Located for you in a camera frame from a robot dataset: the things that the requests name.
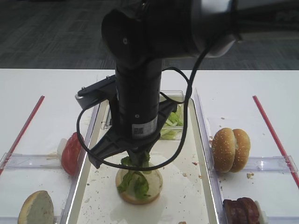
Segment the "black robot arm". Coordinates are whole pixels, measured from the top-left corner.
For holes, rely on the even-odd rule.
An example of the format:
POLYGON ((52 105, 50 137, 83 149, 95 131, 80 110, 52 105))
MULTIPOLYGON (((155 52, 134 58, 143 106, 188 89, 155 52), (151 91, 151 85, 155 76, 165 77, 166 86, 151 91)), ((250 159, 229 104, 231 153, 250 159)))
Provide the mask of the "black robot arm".
POLYGON ((102 38, 116 62, 114 76, 94 85, 93 104, 108 100, 112 127, 92 149, 99 167, 127 151, 136 170, 160 137, 177 103, 159 100, 162 60, 196 56, 185 102, 204 57, 225 54, 248 33, 299 29, 296 0, 145 0, 114 9, 102 22, 102 38))

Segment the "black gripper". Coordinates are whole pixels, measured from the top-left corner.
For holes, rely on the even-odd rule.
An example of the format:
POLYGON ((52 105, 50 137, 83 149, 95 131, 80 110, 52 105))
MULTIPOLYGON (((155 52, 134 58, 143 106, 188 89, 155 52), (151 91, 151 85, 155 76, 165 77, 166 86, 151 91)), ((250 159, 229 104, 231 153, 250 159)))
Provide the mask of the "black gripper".
POLYGON ((130 139, 117 133, 111 127, 100 141, 88 152, 89 161, 96 169, 102 164, 121 169, 144 169, 142 166, 149 166, 150 154, 154 144, 160 139, 160 132, 171 112, 177 109, 178 101, 168 96, 166 100, 159 103, 156 131, 144 139, 130 139), (105 161, 106 158, 126 151, 131 163, 135 167, 126 167, 121 164, 114 164, 105 161))

